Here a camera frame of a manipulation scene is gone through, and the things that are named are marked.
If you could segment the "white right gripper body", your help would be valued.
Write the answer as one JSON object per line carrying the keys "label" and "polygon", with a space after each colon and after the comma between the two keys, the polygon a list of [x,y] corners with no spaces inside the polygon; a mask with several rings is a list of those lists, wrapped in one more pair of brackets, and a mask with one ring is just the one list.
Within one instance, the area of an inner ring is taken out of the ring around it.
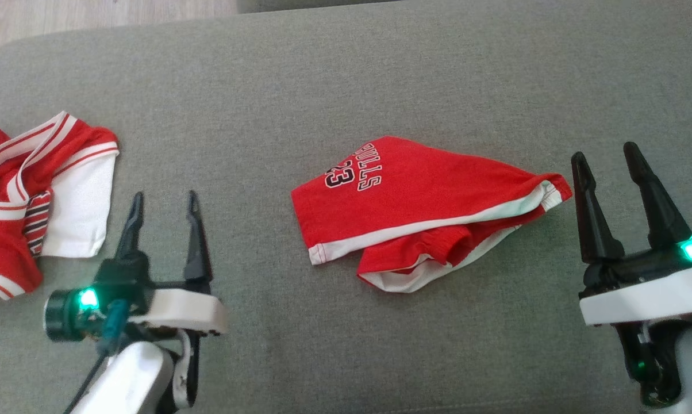
{"label": "white right gripper body", "polygon": [[580,299],[587,325],[618,333],[643,409],[692,409],[692,244],[665,276]]}

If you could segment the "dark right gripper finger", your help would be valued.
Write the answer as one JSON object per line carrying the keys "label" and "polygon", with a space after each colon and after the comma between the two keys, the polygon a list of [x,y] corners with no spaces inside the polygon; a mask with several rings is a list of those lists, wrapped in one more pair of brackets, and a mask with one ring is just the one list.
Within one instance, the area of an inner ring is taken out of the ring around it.
{"label": "dark right gripper finger", "polygon": [[635,142],[624,144],[625,162],[640,191],[648,223],[648,243],[664,249],[688,240],[690,226]]}
{"label": "dark right gripper finger", "polygon": [[622,259],[624,246],[614,238],[595,194],[596,180],[583,152],[570,159],[575,215],[582,262],[588,265]]}

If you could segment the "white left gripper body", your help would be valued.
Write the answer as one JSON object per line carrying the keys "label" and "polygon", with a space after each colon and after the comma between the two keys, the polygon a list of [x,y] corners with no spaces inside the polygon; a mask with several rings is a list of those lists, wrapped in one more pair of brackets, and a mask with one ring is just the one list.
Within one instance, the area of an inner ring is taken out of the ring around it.
{"label": "white left gripper body", "polygon": [[201,341],[227,331],[227,310],[207,281],[163,283],[149,309],[130,318],[130,335],[160,354],[142,411],[184,411],[194,406],[201,373]]}

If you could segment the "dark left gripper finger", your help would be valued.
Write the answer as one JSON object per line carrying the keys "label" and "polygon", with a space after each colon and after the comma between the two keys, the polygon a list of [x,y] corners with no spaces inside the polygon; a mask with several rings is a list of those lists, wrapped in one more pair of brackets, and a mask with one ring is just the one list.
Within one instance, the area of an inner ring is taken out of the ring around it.
{"label": "dark left gripper finger", "polygon": [[213,279],[213,272],[210,267],[209,246],[207,246],[206,231],[202,222],[201,204],[196,191],[193,190],[189,192],[186,218],[191,229],[183,277],[187,281],[210,282]]}
{"label": "dark left gripper finger", "polygon": [[127,220],[118,241],[116,259],[127,259],[139,251],[140,230],[144,222],[144,194],[136,192],[132,199]]}

